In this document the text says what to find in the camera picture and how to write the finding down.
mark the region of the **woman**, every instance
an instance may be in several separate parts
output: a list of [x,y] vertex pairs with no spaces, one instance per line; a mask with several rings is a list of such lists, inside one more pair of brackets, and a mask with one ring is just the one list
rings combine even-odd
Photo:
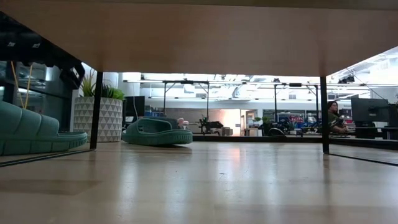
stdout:
[[[336,101],[329,101],[328,102],[328,122],[331,123],[334,120],[337,120],[340,118],[340,115],[338,114],[338,104]],[[333,127],[330,128],[330,131],[336,132],[336,133],[345,133],[347,132],[347,128],[343,124],[337,124]]]

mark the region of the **white patterned planter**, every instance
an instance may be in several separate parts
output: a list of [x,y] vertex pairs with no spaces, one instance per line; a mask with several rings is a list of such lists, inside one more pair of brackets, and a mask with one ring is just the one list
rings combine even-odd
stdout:
[[[84,131],[90,141],[93,120],[94,97],[75,99],[73,131]],[[121,139],[123,101],[101,98],[98,123],[98,142],[117,142]]]

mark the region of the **green slipper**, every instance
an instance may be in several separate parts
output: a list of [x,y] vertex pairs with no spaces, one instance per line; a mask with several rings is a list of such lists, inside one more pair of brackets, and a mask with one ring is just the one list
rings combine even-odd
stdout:
[[130,124],[122,140],[130,144],[143,146],[189,144],[192,132],[189,130],[173,130],[168,121],[142,118]]
[[87,142],[87,134],[58,133],[49,116],[0,101],[0,156],[61,152]]

